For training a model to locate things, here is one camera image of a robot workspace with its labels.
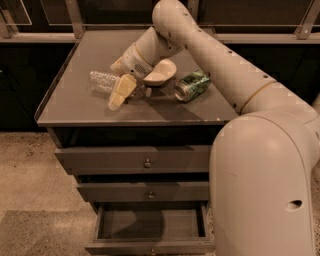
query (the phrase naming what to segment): green can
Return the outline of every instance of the green can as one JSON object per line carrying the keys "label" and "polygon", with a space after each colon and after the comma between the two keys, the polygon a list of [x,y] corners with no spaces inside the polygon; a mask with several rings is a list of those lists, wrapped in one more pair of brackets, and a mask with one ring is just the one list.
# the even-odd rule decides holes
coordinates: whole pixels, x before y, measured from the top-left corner
{"label": "green can", "polygon": [[189,102],[205,92],[209,85],[210,78],[203,71],[197,70],[176,83],[175,96],[179,101]]}

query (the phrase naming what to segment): screw hole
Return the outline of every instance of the screw hole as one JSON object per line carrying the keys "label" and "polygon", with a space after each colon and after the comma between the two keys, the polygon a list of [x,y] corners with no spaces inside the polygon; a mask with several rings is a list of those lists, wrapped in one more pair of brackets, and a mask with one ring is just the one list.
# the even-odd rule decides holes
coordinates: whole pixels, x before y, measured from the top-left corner
{"label": "screw hole", "polygon": [[288,203],[287,210],[295,211],[295,210],[298,210],[301,206],[302,206],[301,200],[294,200]]}

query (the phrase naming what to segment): speckled floor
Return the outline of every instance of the speckled floor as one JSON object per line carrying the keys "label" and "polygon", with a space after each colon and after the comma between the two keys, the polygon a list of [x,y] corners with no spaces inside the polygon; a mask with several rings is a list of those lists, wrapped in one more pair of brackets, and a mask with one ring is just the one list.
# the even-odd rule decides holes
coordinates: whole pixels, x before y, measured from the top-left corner
{"label": "speckled floor", "polygon": [[[89,255],[84,246],[93,238],[96,215],[54,148],[47,133],[0,133],[0,256]],[[319,256],[320,164],[312,196]],[[211,229],[210,211],[208,224]]]}

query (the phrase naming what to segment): drawer handle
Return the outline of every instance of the drawer handle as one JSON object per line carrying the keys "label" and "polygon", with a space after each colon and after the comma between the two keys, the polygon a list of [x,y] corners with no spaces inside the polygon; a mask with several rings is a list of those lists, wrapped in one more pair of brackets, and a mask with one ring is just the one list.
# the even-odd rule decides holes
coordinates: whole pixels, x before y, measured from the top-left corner
{"label": "drawer handle", "polygon": [[152,167],[149,158],[146,158],[146,160],[145,160],[145,162],[144,162],[144,167],[145,167],[145,168],[151,168],[151,167]]}
{"label": "drawer handle", "polygon": [[154,193],[152,191],[149,191],[148,198],[153,199],[154,196],[155,196]]}

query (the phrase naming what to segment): yellow object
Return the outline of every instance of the yellow object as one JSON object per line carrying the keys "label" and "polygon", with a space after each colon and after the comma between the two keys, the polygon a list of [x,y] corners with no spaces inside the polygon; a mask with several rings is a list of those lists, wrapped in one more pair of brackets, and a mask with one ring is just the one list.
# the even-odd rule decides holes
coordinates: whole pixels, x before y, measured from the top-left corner
{"label": "yellow object", "polygon": [[137,86],[137,80],[129,74],[123,75],[115,84],[109,98],[108,107],[117,110],[124,100],[132,93]]}

